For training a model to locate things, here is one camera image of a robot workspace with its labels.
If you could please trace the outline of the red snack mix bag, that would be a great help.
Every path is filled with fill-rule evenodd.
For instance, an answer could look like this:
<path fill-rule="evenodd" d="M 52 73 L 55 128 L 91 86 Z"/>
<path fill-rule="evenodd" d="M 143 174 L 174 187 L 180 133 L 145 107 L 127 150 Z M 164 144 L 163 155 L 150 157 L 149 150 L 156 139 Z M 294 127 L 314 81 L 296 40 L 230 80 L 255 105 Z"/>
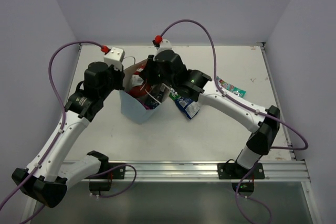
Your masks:
<path fill-rule="evenodd" d="M 130 80 L 130 90 L 129 95 L 134 97 L 135 99 L 139 99 L 146 94 L 148 94 L 152 90 L 152 86 L 146 83 L 141 77 L 140 73 L 145 68 L 145 63 L 140 65 L 137 70 L 133 73 Z"/>

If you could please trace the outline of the yellow green Fox's candy bag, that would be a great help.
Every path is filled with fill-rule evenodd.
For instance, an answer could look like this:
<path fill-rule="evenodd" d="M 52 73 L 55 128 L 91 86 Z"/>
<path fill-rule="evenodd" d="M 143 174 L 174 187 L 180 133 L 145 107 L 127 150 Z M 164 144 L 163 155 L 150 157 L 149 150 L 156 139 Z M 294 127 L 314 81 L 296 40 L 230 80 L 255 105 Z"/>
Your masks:
<path fill-rule="evenodd" d="M 170 97 L 173 101 L 175 101 L 175 100 L 178 99 L 180 96 L 179 96 L 179 94 L 178 94 L 173 88 L 171 88 L 171 89 L 170 89 L 170 95 L 169 95 L 169 97 Z"/>

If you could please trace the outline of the light blue paper bag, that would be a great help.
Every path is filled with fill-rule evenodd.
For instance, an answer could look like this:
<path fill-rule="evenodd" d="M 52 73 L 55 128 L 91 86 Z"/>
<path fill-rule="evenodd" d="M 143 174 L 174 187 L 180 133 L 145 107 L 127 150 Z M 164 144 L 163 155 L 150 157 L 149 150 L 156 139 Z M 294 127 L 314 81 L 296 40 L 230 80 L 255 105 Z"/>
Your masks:
<path fill-rule="evenodd" d="M 124 70 L 125 77 L 123 80 L 124 90 L 119 92 L 121 102 L 121 113 L 128 119 L 130 119 L 132 122 L 135 122 L 137 124 L 142 124 L 145 121 L 147 121 L 161 107 L 161 104 L 164 103 L 165 100 L 167 100 L 170 94 L 170 91 L 166 86 L 162 84 L 153 85 L 152 90 L 149 93 L 154 94 L 159 91 L 164 93 L 162 103 L 153 110 L 147 110 L 143 105 L 148 97 L 148 94 L 139 99 L 135 99 L 134 97 L 129 95 L 129 90 L 131 88 L 130 87 L 131 77 L 133 73 L 137 70 L 137 68 L 144 63 L 146 64 L 146 60 L 136 62 L 133 65 L 125 68 Z"/>

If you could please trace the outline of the blue white snack bag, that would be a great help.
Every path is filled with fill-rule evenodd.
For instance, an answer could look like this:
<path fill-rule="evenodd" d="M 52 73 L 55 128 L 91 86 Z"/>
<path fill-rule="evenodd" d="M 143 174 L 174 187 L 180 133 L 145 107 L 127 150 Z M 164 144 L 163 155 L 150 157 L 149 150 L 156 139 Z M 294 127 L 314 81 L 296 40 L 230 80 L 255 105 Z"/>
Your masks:
<path fill-rule="evenodd" d="M 179 97 L 175 101 L 177 108 L 191 120 L 201 109 L 201 103 L 190 98 Z"/>

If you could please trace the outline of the green mint candy bag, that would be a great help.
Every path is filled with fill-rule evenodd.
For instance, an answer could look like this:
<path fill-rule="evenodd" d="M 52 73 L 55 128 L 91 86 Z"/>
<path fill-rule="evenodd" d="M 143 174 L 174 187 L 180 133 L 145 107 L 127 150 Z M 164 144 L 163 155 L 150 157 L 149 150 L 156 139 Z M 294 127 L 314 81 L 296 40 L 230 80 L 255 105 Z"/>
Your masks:
<path fill-rule="evenodd" d="M 231 93 L 243 98 L 246 94 L 245 90 L 242 90 L 226 81 L 221 79 L 220 77 L 216 77 L 218 84 L 220 85 L 221 88 L 224 88 L 225 90 L 230 91 Z"/>

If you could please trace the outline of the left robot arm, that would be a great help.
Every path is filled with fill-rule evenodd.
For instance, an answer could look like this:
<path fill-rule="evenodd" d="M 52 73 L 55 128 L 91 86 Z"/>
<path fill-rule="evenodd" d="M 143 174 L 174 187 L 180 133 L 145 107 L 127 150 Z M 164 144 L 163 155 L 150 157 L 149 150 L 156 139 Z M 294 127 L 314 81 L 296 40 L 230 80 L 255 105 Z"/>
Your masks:
<path fill-rule="evenodd" d="M 17 168 L 13 181 L 21 191 L 43 205 L 54 208 L 68 189 L 95 175 L 104 178 L 109 172 L 108 157 L 90 151 L 69 170 L 61 166 L 80 134 L 103 108 L 104 100 L 113 90 L 123 90 L 123 65 L 105 62 L 90 63 L 84 80 L 76 86 L 62 111 L 62 118 L 52 135 L 26 168 Z"/>

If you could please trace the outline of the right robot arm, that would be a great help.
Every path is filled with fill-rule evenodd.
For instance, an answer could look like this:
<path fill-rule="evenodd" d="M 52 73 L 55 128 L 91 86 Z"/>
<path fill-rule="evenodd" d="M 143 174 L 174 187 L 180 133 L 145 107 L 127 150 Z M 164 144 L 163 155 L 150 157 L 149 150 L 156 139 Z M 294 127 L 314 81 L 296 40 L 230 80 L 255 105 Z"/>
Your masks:
<path fill-rule="evenodd" d="M 183 98 L 211 106 L 243 125 L 250 133 L 239 153 L 234 172 L 246 178 L 254 164 L 268 155 L 280 128 L 280 110 L 276 106 L 264 108 L 218 87 L 209 75 L 187 69 L 181 57 L 168 49 L 149 55 L 141 78 L 148 84 L 165 84 Z"/>

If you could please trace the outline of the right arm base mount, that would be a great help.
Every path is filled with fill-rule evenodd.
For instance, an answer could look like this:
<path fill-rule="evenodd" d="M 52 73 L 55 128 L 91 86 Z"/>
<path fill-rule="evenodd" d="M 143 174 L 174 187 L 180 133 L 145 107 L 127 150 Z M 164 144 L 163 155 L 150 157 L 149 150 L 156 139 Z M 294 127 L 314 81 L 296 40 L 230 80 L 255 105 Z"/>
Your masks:
<path fill-rule="evenodd" d="M 266 178 L 262 163 L 257 162 L 251 171 L 237 164 L 233 159 L 217 164 L 218 178 L 221 180 L 237 180 L 232 182 L 232 189 L 238 189 L 239 196 L 251 196 L 255 190 L 255 182 Z"/>

